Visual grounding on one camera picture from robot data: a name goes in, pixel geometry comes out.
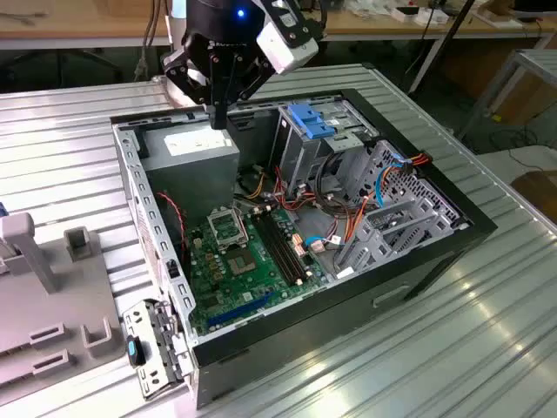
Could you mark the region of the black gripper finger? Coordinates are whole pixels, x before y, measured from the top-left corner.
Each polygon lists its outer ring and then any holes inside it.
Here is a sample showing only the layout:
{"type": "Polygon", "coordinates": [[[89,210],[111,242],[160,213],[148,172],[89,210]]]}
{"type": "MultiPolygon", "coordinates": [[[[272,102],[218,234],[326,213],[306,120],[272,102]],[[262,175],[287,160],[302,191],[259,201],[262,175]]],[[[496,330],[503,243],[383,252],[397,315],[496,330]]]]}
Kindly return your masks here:
{"type": "Polygon", "coordinates": [[[218,128],[218,108],[213,103],[212,84],[209,78],[188,58],[185,47],[167,53],[160,60],[164,73],[167,96],[175,107],[200,105],[208,114],[211,128],[218,128]]]}
{"type": "Polygon", "coordinates": [[[264,56],[257,57],[256,60],[243,71],[239,71],[241,66],[242,63],[239,61],[239,57],[237,57],[228,78],[228,85],[225,88],[225,97],[220,102],[222,106],[218,108],[219,130],[223,130],[226,127],[226,118],[229,108],[234,106],[239,100],[246,101],[275,74],[274,68],[264,56]]]}

